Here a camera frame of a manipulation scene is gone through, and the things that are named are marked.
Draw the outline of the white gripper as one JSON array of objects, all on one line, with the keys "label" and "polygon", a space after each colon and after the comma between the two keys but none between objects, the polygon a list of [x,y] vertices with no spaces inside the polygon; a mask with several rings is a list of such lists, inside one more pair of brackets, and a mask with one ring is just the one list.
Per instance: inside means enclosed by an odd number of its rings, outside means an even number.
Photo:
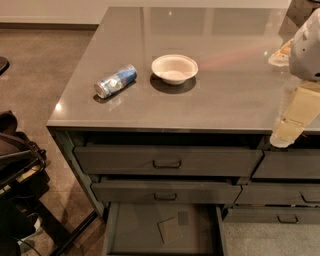
[{"label": "white gripper", "polygon": [[[320,81],[320,9],[316,9],[293,37],[274,52],[268,63],[289,65],[290,73],[302,80]],[[320,114],[320,84],[303,82],[289,93],[275,120],[270,143],[277,148],[293,144]]]}]

